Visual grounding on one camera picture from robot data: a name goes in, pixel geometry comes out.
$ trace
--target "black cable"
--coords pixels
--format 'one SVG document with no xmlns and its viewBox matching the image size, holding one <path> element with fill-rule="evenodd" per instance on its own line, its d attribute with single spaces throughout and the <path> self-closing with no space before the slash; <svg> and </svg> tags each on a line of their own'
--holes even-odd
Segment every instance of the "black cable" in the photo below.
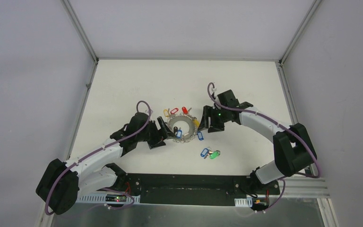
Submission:
<svg viewBox="0 0 363 227">
<path fill-rule="evenodd" d="M 251 196 L 251 197 L 253 197 L 253 198 L 258 198 L 258 195 L 257 194 L 255 194 L 255 193 L 253 193 L 253 194 L 251 194 L 251 193 L 248 193 L 248 192 L 246 192 L 243 188 L 240 188 L 240 190 L 244 193 L 244 194 L 247 194 L 247 195 L 249 195 L 249 196 Z"/>
</svg>

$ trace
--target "metal frame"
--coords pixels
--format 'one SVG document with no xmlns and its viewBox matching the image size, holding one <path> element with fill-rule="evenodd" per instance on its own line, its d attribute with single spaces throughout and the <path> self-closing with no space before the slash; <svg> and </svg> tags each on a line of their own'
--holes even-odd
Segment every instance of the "metal frame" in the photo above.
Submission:
<svg viewBox="0 0 363 227">
<path fill-rule="evenodd" d="M 71 3 L 69 0 L 60 0 L 66 10 L 66 12 L 69 15 L 69 18 L 76 29 L 77 33 L 79 34 L 79 37 L 81 41 L 83 42 L 85 48 L 89 52 L 91 58 L 93 59 L 95 65 L 92 71 L 92 75 L 90 78 L 90 81 L 88 84 L 86 84 L 87 91 L 86 95 L 81 107 L 80 114 L 77 116 L 77 124 L 74 130 L 73 138 L 70 144 L 70 148 L 66 154 L 66 157 L 68 158 L 70 156 L 70 153 L 73 149 L 74 142 L 76 139 L 77 131 L 80 126 L 81 118 L 84 112 L 84 108 L 86 106 L 87 98 L 89 95 L 89 91 L 91 88 L 91 84 L 94 79 L 94 75 L 97 69 L 99 58 L 96 55 Z M 286 78 L 286 75 L 284 73 L 284 63 L 286 59 L 288 58 L 289 54 L 292 52 L 293 48 L 299 41 L 302 34 L 305 32 L 306 27 L 308 26 L 309 22 L 311 21 L 312 17 L 314 16 L 315 12 L 319 8 L 320 4 L 322 3 L 322 0 L 314 0 L 310 9 L 308 10 L 306 16 L 304 17 L 303 21 L 301 22 L 300 26 L 298 27 L 297 31 L 294 34 L 293 39 L 291 40 L 290 44 L 288 45 L 287 49 L 285 50 L 285 53 L 283 57 L 279 61 L 275 61 L 276 68 L 279 74 L 280 82 L 282 85 L 283 93 L 285 95 L 285 100 L 288 106 L 290 118 L 292 120 L 292 123 L 297 123 L 297 113 L 295 108 L 295 102 L 293 99 L 293 95 L 290 91 L 290 86 L 288 83 L 288 80 Z M 140 58 L 130 58 L 131 60 L 141 60 Z M 161 60 L 158 58 L 146 58 L 147 60 Z M 170 59 L 170 58 L 163 58 L 163 60 L 209 60 L 209 59 Z M 227 60 L 227 61 L 270 61 L 270 60 L 260 60 L 260 59 L 216 59 L 216 60 Z M 316 169 L 310 166 L 311 171 L 313 173 L 316 173 Z M 333 210 L 333 205 L 330 200 L 330 195 L 327 189 L 327 185 L 324 179 L 311 179 L 311 178 L 305 178 L 305 177 L 290 177 L 285 179 L 286 182 L 286 188 L 285 188 L 285 194 L 284 197 L 286 198 L 317 198 L 318 204 L 320 206 L 321 215 L 324 221 L 324 224 L 326 227 L 338 227 L 339 224 L 337 222 L 336 214 Z M 97 201 L 88 201 L 89 197 L 85 197 L 82 200 L 78 200 L 77 202 L 97 202 Z M 48 227 L 51 226 L 53 220 L 53 216 L 47 216 L 44 213 L 43 206 L 41 208 L 40 215 L 38 217 L 36 226 L 40 227 Z"/>
</svg>

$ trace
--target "gray ring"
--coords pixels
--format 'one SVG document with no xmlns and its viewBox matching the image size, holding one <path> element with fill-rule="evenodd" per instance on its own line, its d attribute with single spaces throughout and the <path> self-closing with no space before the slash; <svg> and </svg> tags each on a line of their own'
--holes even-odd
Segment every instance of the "gray ring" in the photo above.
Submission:
<svg viewBox="0 0 363 227">
<path fill-rule="evenodd" d="M 172 129 L 174 124 L 176 122 L 186 122 L 188 125 L 189 125 L 189 132 L 187 132 L 186 134 L 183 134 L 184 137 L 190 137 L 190 136 L 194 136 L 194 131 L 195 131 L 195 124 L 193 122 L 192 119 L 190 119 L 189 117 L 187 116 L 182 116 L 182 115 L 179 115 L 179 116 L 176 116 L 172 119 L 169 120 L 169 127 Z"/>
</svg>

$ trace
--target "robotic arm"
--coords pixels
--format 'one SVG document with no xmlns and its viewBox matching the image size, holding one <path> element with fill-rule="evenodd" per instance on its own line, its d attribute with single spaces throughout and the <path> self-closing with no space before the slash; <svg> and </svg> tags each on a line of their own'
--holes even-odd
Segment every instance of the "robotic arm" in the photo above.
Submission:
<svg viewBox="0 0 363 227">
<path fill-rule="evenodd" d="M 270 185 L 273 187 L 277 179 L 292 176 L 313 162 L 317 164 L 314 148 L 303 125 L 298 123 L 288 129 L 283 126 L 287 124 L 276 122 L 252 104 L 240 104 L 231 90 L 217 95 L 216 101 L 214 90 L 212 94 L 209 91 L 210 85 L 213 86 L 213 83 L 208 85 L 208 94 L 214 106 L 204 106 L 198 131 L 224 131 L 225 123 L 232 121 L 254 129 L 274 144 L 274 161 L 258 167 L 243 180 L 239 178 L 247 181 L 245 185 L 249 193 L 261 192 Z M 60 215 L 68 211 L 81 196 L 106 187 L 121 188 L 126 174 L 115 165 L 116 159 L 135 149 L 138 142 L 145 141 L 152 149 L 166 145 L 165 139 L 176 138 L 162 117 L 157 118 L 160 125 L 160 129 L 157 129 L 155 121 L 150 120 L 149 105 L 140 102 L 148 106 L 149 114 L 139 112 L 137 107 L 137 113 L 130 122 L 91 153 L 65 162 L 55 159 L 48 165 L 36 189 L 38 196 L 46 202 L 45 213 Z"/>
</svg>

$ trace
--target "white table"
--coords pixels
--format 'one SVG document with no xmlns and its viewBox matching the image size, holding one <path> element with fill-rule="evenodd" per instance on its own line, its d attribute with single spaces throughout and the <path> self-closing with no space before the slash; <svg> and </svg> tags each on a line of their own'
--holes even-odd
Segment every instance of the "white table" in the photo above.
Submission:
<svg viewBox="0 0 363 227">
<path fill-rule="evenodd" d="M 215 82 L 217 94 L 231 89 L 240 102 L 291 122 L 274 62 L 101 60 L 71 156 L 90 151 L 128 123 L 139 100 L 150 104 L 154 120 L 164 118 L 164 109 L 178 107 L 180 112 L 183 106 L 192 107 L 191 114 L 201 120 L 203 106 L 213 104 L 207 95 L 209 82 Z M 140 109 L 146 110 L 143 104 Z M 272 143 L 236 123 L 203 135 L 203 141 L 166 140 L 166 146 L 152 150 L 141 142 L 116 164 L 129 173 L 246 175 L 273 160 Z M 221 155 L 201 158 L 208 146 Z"/>
</svg>

